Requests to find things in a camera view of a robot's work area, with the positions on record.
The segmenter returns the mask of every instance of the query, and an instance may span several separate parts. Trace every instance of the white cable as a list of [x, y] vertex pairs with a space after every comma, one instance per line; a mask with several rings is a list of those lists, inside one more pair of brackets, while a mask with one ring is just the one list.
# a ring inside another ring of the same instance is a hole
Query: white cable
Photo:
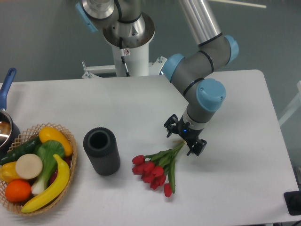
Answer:
[[231, 0], [210, 0], [210, 1], [229, 3], [229, 4], [236, 4], [236, 5], [242, 5], [242, 6], [252, 6], [252, 7], [258, 7], [258, 8], [266, 8], [267, 7], [265, 5], [246, 3], [246, 2], [240, 2], [240, 1], [231, 1]]

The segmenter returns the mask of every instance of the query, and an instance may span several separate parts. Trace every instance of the yellow banana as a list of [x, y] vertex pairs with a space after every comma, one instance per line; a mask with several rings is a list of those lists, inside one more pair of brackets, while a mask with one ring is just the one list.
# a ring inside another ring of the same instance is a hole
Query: yellow banana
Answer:
[[21, 209], [22, 213], [30, 213], [42, 208], [54, 200], [66, 187], [70, 177], [69, 166], [58, 154], [54, 154], [53, 157], [57, 161], [56, 179], [45, 191], [30, 199]]

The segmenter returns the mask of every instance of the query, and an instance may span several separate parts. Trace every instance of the white table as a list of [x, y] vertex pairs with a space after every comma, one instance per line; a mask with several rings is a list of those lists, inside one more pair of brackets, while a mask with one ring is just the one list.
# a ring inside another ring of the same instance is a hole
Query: white table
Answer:
[[[199, 156], [182, 150], [176, 193], [152, 191], [132, 174], [131, 159], [174, 146], [163, 124], [181, 117], [187, 102], [164, 76], [15, 82], [8, 113], [20, 130], [40, 123], [68, 128], [78, 144], [76, 176], [67, 196], [48, 213], [22, 218], [0, 208], [1, 225], [230, 226], [300, 220], [283, 197], [298, 190], [263, 74], [220, 72], [227, 90], [221, 109], [200, 138]], [[93, 170], [83, 150], [95, 127], [117, 138], [121, 167], [109, 177]]]

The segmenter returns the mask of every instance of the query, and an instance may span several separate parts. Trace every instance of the gray floor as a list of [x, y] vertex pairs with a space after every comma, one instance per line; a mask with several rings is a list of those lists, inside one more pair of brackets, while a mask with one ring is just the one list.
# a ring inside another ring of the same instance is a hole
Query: gray floor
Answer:
[[[80, 20], [78, 0], [0, 0], [0, 82], [8, 68], [18, 70], [15, 81], [78, 79], [81, 61], [87, 66], [112, 65], [111, 48], [101, 32], [89, 33]], [[156, 34], [150, 61], [174, 53], [197, 51], [175, 0], [142, 0]], [[297, 94], [301, 80], [301, 1], [245, 0], [266, 9], [211, 2], [224, 34], [235, 37], [238, 58], [220, 71], [261, 70], [277, 116]], [[301, 165], [301, 109], [282, 132], [292, 165]]]

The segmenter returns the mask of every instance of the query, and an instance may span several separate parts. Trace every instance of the yellow squash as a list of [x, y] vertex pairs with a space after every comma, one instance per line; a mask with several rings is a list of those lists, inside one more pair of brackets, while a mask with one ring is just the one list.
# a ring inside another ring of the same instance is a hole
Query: yellow squash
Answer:
[[49, 127], [49, 126], [42, 128], [39, 132], [39, 138], [42, 143], [45, 143], [48, 140], [56, 140], [60, 142], [64, 147], [65, 156], [70, 156], [73, 153], [70, 142], [56, 128]]

